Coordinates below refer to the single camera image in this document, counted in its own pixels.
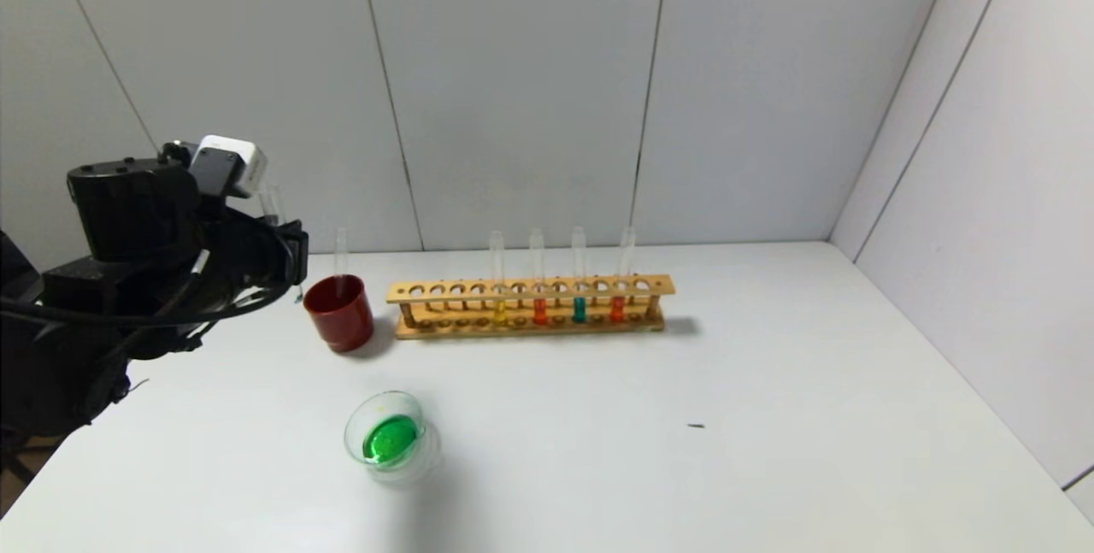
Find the panel seam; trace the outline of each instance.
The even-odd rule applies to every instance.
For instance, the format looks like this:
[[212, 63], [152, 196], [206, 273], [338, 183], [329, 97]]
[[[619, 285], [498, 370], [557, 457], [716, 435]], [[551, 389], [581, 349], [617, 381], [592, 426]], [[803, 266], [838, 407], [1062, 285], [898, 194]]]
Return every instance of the panel seam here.
[[828, 238], [825, 239], [826, 242], [831, 242], [833, 234], [836, 233], [836, 224], [839, 223], [840, 218], [843, 216], [843, 211], [847, 210], [848, 203], [851, 201], [851, 196], [854, 195], [854, 187], [859, 184], [859, 180], [862, 178], [862, 173], [866, 170], [866, 164], [870, 162], [870, 157], [874, 152], [874, 148], [877, 147], [877, 139], [882, 136], [882, 128], [885, 127], [885, 122], [888, 119], [889, 113], [893, 110], [893, 105], [896, 102], [896, 96], [900, 93], [900, 87], [904, 84], [904, 80], [908, 74], [908, 70], [911, 69], [911, 62], [916, 59], [916, 53], [919, 50], [919, 43], [923, 39], [923, 33], [927, 32], [927, 24], [931, 21], [931, 16], [934, 14], [934, 8], [938, 5], [939, 0], [931, 0], [931, 8], [927, 11], [927, 16], [923, 19], [923, 24], [919, 27], [919, 34], [916, 35], [916, 42], [911, 45], [911, 51], [908, 54], [908, 59], [904, 62], [904, 69], [900, 71], [900, 78], [896, 81], [896, 87], [893, 88], [893, 94], [889, 96], [888, 104], [885, 106], [885, 112], [882, 113], [882, 119], [877, 124], [877, 128], [874, 130], [874, 136], [870, 139], [870, 146], [866, 149], [866, 154], [862, 159], [862, 163], [859, 164], [859, 171], [854, 175], [854, 181], [851, 182], [851, 191], [848, 192], [847, 198], [843, 199], [843, 206], [839, 209], [839, 215], [836, 216], [836, 221], [831, 224], [831, 230], [828, 231]]
[[965, 58], [968, 56], [968, 51], [971, 48], [973, 43], [976, 41], [976, 36], [980, 33], [980, 25], [984, 24], [984, 19], [988, 15], [992, 1], [994, 0], [987, 0], [985, 2], [984, 10], [980, 11], [980, 16], [976, 20], [973, 33], [968, 37], [968, 43], [965, 43], [965, 48], [962, 50], [961, 58], [957, 59], [957, 65], [954, 67], [954, 71], [950, 73], [950, 80], [946, 81], [946, 87], [942, 90], [942, 94], [939, 96], [939, 101], [934, 105], [934, 110], [931, 112], [931, 117], [927, 120], [927, 125], [923, 127], [923, 131], [919, 136], [919, 140], [916, 141], [916, 147], [912, 148], [911, 154], [908, 157], [908, 161], [904, 164], [904, 168], [900, 169], [900, 174], [897, 176], [888, 196], [885, 198], [885, 203], [882, 205], [881, 211], [878, 211], [877, 217], [874, 218], [874, 223], [871, 224], [870, 231], [866, 232], [866, 238], [862, 241], [862, 245], [859, 246], [858, 253], [854, 254], [854, 258], [851, 261], [852, 263], [857, 264], [859, 262], [859, 257], [861, 257], [862, 253], [865, 252], [866, 245], [870, 244], [870, 239], [873, 238], [874, 231], [877, 229], [878, 223], [885, 216], [885, 211], [888, 209], [889, 204], [893, 201], [893, 197], [899, 189], [900, 183], [904, 182], [905, 175], [908, 174], [908, 168], [915, 162], [916, 155], [919, 153], [919, 149], [922, 147], [923, 140], [927, 138], [927, 134], [930, 131], [931, 126], [934, 125], [934, 117], [938, 117], [939, 111], [945, 103], [946, 96], [950, 95], [950, 89], [953, 87], [954, 80], [957, 79], [957, 73], [961, 71], [962, 66], [965, 65]]
[[141, 118], [140, 112], [137, 111], [137, 104], [133, 103], [132, 96], [129, 95], [129, 90], [126, 89], [126, 84], [121, 82], [121, 76], [118, 74], [118, 69], [114, 67], [114, 61], [110, 60], [110, 55], [106, 53], [106, 45], [103, 44], [103, 39], [98, 36], [98, 32], [95, 30], [95, 25], [91, 22], [91, 16], [88, 14], [88, 9], [83, 7], [82, 0], [75, 0], [75, 5], [80, 9], [80, 14], [83, 15], [83, 20], [88, 23], [88, 28], [91, 30], [92, 37], [95, 38], [95, 44], [98, 45], [98, 50], [103, 54], [103, 59], [106, 60], [106, 66], [110, 69], [110, 73], [114, 74], [114, 81], [118, 83], [118, 88], [121, 89], [121, 95], [125, 96], [126, 102], [129, 103], [129, 108], [132, 110], [133, 116], [137, 117], [137, 124], [140, 124], [140, 128], [144, 130], [144, 136], [148, 137], [148, 143], [152, 145], [152, 150], [159, 153], [159, 149], [155, 147], [155, 139], [152, 138], [152, 133], [148, 129], [148, 125], [144, 124], [144, 119]]
[[642, 149], [645, 147], [645, 125], [650, 117], [650, 95], [653, 91], [653, 67], [657, 59], [657, 41], [661, 36], [661, 12], [664, 11], [665, 0], [657, 0], [657, 18], [653, 24], [653, 50], [650, 53], [650, 77], [645, 81], [645, 103], [642, 106], [642, 128], [638, 135], [638, 157], [635, 160], [635, 186], [630, 192], [630, 214], [627, 216], [627, 226], [635, 224], [635, 206], [638, 203], [638, 176], [642, 171]]
[[418, 205], [414, 198], [414, 185], [410, 183], [410, 165], [407, 163], [406, 148], [403, 146], [403, 130], [399, 128], [399, 115], [395, 111], [395, 95], [392, 93], [392, 81], [387, 76], [387, 60], [384, 57], [384, 46], [380, 41], [380, 26], [376, 24], [376, 9], [372, 0], [365, 0], [369, 5], [369, 19], [372, 21], [372, 35], [376, 38], [376, 51], [380, 54], [380, 69], [384, 73], [384, 87], [387, 89], [387, 103], [392, 107], [392, 122], [395, 125], [395, 140], [399, 146], [399, 157], [403, 159], [403, 175], [407, 181], [407, 192], [410, 194], [410, 210], [414, 212], [414, 223], [418, 229], [418, 245], [426, 251], [426, 239], [422, 237], [421, 220], [418, 218]]

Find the yellow liquid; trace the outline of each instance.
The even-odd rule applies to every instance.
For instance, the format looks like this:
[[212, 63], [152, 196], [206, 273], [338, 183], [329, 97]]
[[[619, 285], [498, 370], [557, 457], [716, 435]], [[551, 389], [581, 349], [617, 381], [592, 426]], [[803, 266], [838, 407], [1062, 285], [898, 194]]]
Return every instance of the yellow liquid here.
[[505, 301], [497, 301], [493, 306], [493, 323], [505, 324], [509, 319], [505, 316]]

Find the green liquid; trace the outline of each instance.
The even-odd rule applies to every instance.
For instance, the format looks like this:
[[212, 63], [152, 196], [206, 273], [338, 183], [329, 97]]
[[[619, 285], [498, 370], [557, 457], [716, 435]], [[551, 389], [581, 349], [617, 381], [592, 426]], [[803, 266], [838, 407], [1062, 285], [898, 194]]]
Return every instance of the green liquid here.
[[365, 438], [364, 458], [387, 463], [403, 456], [418, 439], [418, 425], [409, 416], [393, 416], [384, 420]]

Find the red liquid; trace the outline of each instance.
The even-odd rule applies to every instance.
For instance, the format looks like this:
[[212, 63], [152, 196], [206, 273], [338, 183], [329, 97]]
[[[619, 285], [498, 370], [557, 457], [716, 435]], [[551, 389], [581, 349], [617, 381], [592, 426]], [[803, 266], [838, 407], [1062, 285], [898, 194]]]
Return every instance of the red liquid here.
[[536, 299], [532, 304], [536, 310], [532, 321], [536, 324], [547, 324], [547, 299]]
[[612, 322], [622, 322], [622, 306], [627, 302], [627, 297], [612, 297]]

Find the white wall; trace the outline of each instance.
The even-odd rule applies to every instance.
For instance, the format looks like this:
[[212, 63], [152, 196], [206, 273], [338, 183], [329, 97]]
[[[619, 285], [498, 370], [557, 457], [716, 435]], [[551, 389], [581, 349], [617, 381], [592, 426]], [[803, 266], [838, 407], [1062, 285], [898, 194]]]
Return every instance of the white wall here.
[[27, 258], [88, 254], [70, 169], [151, 151], [77, 0], [0, 0], [0, 226]]
[[[370, 0], [81, 1], [152, 140], [257, 141], [316, 251], [340, 223], [359, 251], [480, 247], [491, 229], [521, 245], [532, 227], [562, 244], [575, 223], [606, 244], [632, 207], [648, 243], [824, 238], [931, 2], [371, 0], [374, 27]], [[5, 42], [5, 62], [26, 42]], [[105, 89], [58, 72], [38, 115]], [[32, 97], [24, 73], [5, 93]], [[46, 151], [50, 127], [5, 136], [5, 172], [57, 175], [51, 198], [15, 188], [18, 208], [53, 212], [63, 197], [74, 163]], [[119, 157], [106, 142], [119, 138], [89, 136], [86, 151]]]
[[831, 233], [852, 261], [922, 139], [988, 0], [936, 0], [877, 139]]
[[313, 249], [421, 246], [368, 0], [82, 0], [156, 142], [253, 140]]
[[427, 249], [619, 241], [657, 0], [373, 0]]
[[827, 239], [933, 0], [664, 0], [635, 224]]
[[858, 261], [1061, 484], [1094, 463], [1090, 13], [992, 1]]

